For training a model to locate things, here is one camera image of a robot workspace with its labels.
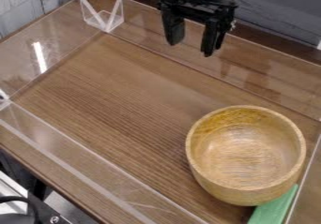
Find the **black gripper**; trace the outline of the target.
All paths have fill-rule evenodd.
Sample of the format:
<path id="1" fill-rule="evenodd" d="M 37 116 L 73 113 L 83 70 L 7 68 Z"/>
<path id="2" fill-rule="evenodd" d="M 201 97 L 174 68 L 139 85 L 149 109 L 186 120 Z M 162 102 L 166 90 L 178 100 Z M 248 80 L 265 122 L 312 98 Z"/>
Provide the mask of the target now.
<path id="1" fill-rule="evenodd" d="M 185 37 L 185 20 L 206 23 L 201 52 L 210 57 L 221 49 L 226 25 L 234 21 L 238 5 L 233 0 L 160 0 L 166 40 L 172 46 Z"/>

